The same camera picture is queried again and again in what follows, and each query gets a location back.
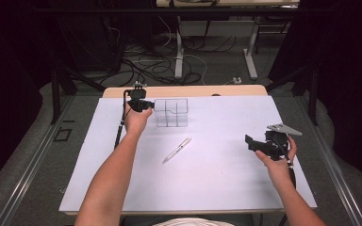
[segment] hand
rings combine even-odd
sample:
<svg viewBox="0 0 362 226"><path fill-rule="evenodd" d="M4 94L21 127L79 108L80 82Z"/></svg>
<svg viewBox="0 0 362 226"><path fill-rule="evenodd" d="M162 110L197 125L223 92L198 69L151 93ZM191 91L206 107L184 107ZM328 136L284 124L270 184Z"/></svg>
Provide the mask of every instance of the hand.
<svg viewBox="0 0 362 226"><path fill-rule="evenodd" d="M142 112L134 111L129 104L125 104L125 130L127 134L140 136L145 129L146 122L152 114L152 108L149 107Z"/></svg>
<svg viewBox="0 0 362 226"><path fill-rule="evenodd" d="M295 157L298 148L296 147L295 140L292 137L288 136L288 141L290 144L290 149L288 152L288 157L293 164L293 158ZM290 181L289 176L289 169L287 164L287 159L281 159L278 161L273 161L268 158L264 153L261 151L256 151L255 155L264 163L264 166L267 167L269 171L270 179L272 184L274 185L275 189L279 189L283 186L290 186L292 182Z"/></svg>

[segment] pen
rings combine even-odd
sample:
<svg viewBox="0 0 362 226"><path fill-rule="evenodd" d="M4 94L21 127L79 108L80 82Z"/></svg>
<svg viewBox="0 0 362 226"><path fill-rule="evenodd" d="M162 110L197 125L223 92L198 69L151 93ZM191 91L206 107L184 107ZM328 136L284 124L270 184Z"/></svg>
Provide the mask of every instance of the pen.
<svg viewBox="0 0 362 226"><path fill-rule="evenodd" d="M178 147L172 152L170 153L164 160L163 160L163 164L165 164L166 162L168 162L173 156L175 156L176 153L178 153L179 151L181 151L181 149L183 149L185 146L187 146L187 144L192 140L191 137L186 138L180 145L178 145Z"/></svg>

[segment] white paper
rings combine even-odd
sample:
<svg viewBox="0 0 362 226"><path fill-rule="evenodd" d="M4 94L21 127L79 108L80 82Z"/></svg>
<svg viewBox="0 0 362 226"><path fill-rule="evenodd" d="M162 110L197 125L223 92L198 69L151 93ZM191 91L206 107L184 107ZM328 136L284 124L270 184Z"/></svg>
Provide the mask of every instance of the white paper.
<svg viewBox="0 0 362 226"><path fill-rule="evenodd" d="M187 127L157 127L155 112L149 118L123 211L283 209L267 169L245 143L245 135L264 141L267 126L282 122L272 97L188 97L188 104ZM113 151L122 105L123 99L100 99L59 211L79 210L94 173ZM192 141L162 164L187 137ZM294 170L299 193L317 207L298 159Z"/></svg>

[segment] desk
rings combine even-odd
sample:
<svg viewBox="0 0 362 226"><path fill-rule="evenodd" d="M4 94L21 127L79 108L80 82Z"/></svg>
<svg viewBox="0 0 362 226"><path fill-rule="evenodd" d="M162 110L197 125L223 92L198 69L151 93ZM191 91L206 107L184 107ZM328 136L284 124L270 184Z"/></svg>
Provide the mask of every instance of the desk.
<svg viewBox="0 0 362 226"><path fill-rule="evenodd" d="M124 90L107 89L100 99L59 211L77 214L91 178L112 152L123 104L122 98L114 97L122 97ZM146 90L151 101L154 96L187 97L190 123L183 128L159 128L155 112L149 118L137 148L124 215L283 210L267 169L244 142L245 133L263 140L266 126L281 122L264 87ZM209 97L214 93L222 96ZM186 136L192 136L190 144L163 165L164 157ZM311 207L317 207L299 160L294 163L298 191Z"/></svg>
<svg viewBox="0 0 362 226"><path fill-rule="evenodd" d="M156 0L158 7L168 7L170 0ZM220 0L216 7L265 7L265 6L286 6L298 4L299 0ZM174 0L177 8L181 7L209 7L208 3L187 3ZM181 38L183 36L204 36L206 32L206 22L203 21L181 21L178 17L179 31L177 31L177 57L175 63L176 78L182 76L183 55ZM255 64L252 59L252 52L255 47L255 39L260 25L260 17L255 17L253 21L212 21L207 30L208 36L240 36L250 37L249 46L243 49L246 65L251 79L257 79Z"/></svg>

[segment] black curtain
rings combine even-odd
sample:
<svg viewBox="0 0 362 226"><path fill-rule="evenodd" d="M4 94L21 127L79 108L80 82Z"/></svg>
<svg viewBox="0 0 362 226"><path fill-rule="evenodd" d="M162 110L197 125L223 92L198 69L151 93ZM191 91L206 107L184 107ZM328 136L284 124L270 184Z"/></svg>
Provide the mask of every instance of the black curtain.
<svg viewBox="0 0 362 226"><path fill-rule="evenodd" d="M269 78L278 81L300 67L319 66L318 97L335 125L333 148L362 170L362 2L309 0L301 7L335 12L296 17ZM301 79L305 74L291 80Z"/></svg>
<svg viewBox="0 0 362 226"><path fill-rule="evenodd" d="M36 119L39 89L50 82L31 22L16 1L0 1L0 170Z"/></svg>

